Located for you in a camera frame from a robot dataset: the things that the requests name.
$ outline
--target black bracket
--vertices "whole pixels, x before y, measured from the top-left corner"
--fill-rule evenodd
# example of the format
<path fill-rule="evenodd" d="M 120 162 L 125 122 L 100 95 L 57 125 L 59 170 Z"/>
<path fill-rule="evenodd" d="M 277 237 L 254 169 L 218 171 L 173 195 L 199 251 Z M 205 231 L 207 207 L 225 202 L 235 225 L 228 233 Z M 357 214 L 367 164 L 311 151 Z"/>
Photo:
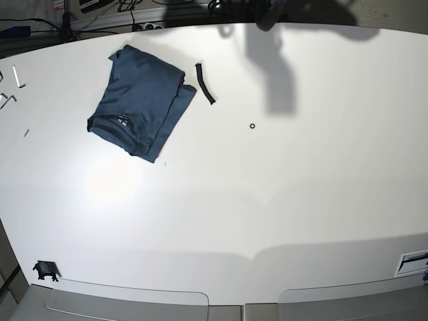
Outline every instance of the black bracket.
<path fill-rule="evenodd" d="M 37 261 L 36 265 L 33 267 L 33 271 L 37 270 L 39 273 L 39 280 L 44 280 L 45 276 L 51 276 L 52 281 L 58 282 L 56 276 L 61 277 L 60 271 L 58 270 L 55 262 L 48 261 Z"/>

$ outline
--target table surface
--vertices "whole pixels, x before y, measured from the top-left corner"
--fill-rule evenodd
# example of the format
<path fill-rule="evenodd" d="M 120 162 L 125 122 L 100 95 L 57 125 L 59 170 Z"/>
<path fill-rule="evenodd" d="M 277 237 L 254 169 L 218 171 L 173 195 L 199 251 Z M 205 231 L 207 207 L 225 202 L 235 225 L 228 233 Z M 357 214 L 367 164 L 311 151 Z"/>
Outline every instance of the table surface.
<path fill-rule="evenodd" d="M 125 44 L 198 88 L 154 164 L 86 131 Z M 70 280 L 217 305 L 392 278 L 428 246 L 427 53 L 420 34 L 235 24 L 0 60 L 17 98 L 0 111 L 0 218 L 25 277 L 49 286 L 31 269 L 55 261 Z"/>

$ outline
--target black cable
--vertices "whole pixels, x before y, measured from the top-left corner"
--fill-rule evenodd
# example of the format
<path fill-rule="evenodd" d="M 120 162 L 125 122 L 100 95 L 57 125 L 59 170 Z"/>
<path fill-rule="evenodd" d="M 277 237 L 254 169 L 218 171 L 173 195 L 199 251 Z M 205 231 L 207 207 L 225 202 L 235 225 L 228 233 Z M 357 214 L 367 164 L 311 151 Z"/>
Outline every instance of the black cable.
<path fill-rule="evenodd" d="M 91 22 L 89 22 L 83 28 L 81 28 L 79 30 L 76 30 L 76 31 L 85 30 L 86 28 L 88 28 L 89 26 L 91 26 L 92 24 L 94 24 L 94 22 L 97 21 L 99 17 L 105 15 L 110 9 L 113 9 L 113 7 L 115 7 L 117 5 L 118 5 L 118 1 L 115 1 L 113 4 L 111 4 L 110 6 L 108 6 L 100 15 L 97 15 Z"/>
<path fill-rule="evenodd" d="M 62 14 L 60 35 L 65 42 L 73 42 L 78 39 L 72 29 L 72 14 L 69 11 Z"/>
<path fill-rule="evenodd" d="M 76 35 L 79 35 L 81 33 L 111 33 L 112 35 L 118 35 L 118 32 L 114 32 L 114 31 L 108 31 L 108 30 L 81 30 L 81 31 L 77 31 Z"/>
<path fill-rule="evenodd" d="M 0 21 L 36 21 L 36 22 L 44 22 L 47 23 L 48 25 L 50 25 L 51 27 L 57 29 L 58 31 L 60 30 L 58 26 L 56 26 L 53 22 L 50 22 L 48 20 L 42 19 L 42 18 L 31 18 L 31 19 L 0 19 Z"/>
<path fill-rule="evenodd" d="M 156 3 L 158 5 L 187 5 L 189 3 L 195 2 L 195 0 L 190 0 L 190 1 L 183 1 L 180 3 L 162 3 L 162 2 L 158 2 L 156 0 L 151 0 L 153 3 Z"/>
<path fill-rule="evenodd" d="M 31 33 L 38 33 L 38 32 L 50 32 L 50 33 L 57 33 L 57 30 L 35 30 L 35 31 L 30 31 Z"/>
<path fill-rule="evenodd" d="M 135 10 L 135 6 L 139 5 L 140 3 L 142 3 L 142 0 L 119 0 L 119 7 L 118 7 L 118 12 L 126 12 L 129 11 L 131 13 L 131 17 L 132 17 L 132 31 L 139 31 L 141 30 L 141 26 L 139 26 L 138 24 L 135 24 L 135 18 L 134 18 L 134 14 L 133 11 Z"/>

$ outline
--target folded t-shirt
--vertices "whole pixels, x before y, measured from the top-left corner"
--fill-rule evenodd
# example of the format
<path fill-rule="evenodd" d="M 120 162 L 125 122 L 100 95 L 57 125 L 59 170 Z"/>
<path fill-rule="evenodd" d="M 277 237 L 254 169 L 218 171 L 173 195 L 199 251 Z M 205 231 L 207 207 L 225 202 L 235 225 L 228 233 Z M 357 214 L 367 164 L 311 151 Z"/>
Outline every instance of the folded t-shirt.
<path fill-rule="evenodd" d="M 183 84 L 183 71 L 130 45 L 110 60 L 110 80 L 88 132 L 153 163 L 196 89 Z"/>

